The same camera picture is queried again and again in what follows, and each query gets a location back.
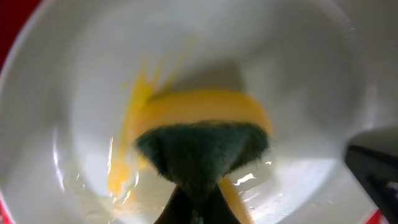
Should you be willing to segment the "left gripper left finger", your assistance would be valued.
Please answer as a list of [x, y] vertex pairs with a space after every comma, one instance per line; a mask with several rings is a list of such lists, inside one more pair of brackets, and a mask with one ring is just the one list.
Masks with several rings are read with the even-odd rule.
[[154, 224], [190, 224], [192, 204], [187, 195], [176, 186], [163, 212]]

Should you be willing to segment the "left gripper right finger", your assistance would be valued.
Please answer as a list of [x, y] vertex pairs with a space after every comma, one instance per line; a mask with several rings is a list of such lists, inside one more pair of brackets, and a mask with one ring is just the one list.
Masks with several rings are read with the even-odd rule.
[[218, 186], [212, 191], [203, 206], [204, 224], [240, 224]]

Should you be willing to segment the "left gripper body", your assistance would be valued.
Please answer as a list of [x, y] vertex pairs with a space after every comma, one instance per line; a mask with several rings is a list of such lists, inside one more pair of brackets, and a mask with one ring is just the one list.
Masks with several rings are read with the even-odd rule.
[[354, 135], [346, 146], [345, 164], [386, 220], [397, 224], [397, 127]]

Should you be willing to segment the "green yellow sponge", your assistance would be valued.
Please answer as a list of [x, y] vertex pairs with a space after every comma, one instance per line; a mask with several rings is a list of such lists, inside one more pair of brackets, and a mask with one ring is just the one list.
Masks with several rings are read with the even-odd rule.
[[219, 181], [261, 159], [270, 122], [254, 98], [233, 90], [190, 90], [149, 100], [129, 137], [157, 173], [187, 199], [187, 223], [210, 223]]

